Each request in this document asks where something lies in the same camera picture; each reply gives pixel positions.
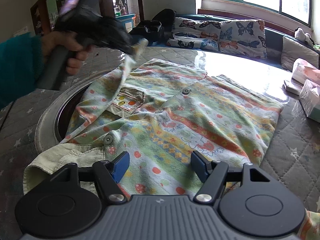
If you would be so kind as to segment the teal sleeve forearm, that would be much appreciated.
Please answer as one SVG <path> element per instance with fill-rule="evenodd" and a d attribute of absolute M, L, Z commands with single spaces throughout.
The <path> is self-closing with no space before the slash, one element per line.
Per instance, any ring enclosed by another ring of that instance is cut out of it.
<path fill-rule="evenodd" d="M 44 69 L 40 36 L 26 33 L 1 43 L 1 108 L 33 92 Z"/>

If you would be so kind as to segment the person's left hand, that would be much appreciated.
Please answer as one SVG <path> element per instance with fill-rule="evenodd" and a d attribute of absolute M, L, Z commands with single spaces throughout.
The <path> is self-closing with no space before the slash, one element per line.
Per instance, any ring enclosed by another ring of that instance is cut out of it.
<path fill-rule="evenodd" d="M 88 45 L 83 47 L 76 39 L 76 33 L 63 33 L 59 31 L 53 31 L 41 38 L 42 42 L 42 53 L 44 62 L 49 57 L 49 54 L 57 46 L 63 46 L 70 51 L 76 51 L 76 55 L 69 58 L 67 61 L 66 73 L 69 75 L 76 75 L 84 62 L 87 60 L 89 53 L 92 52 L 94 46 Z"/>

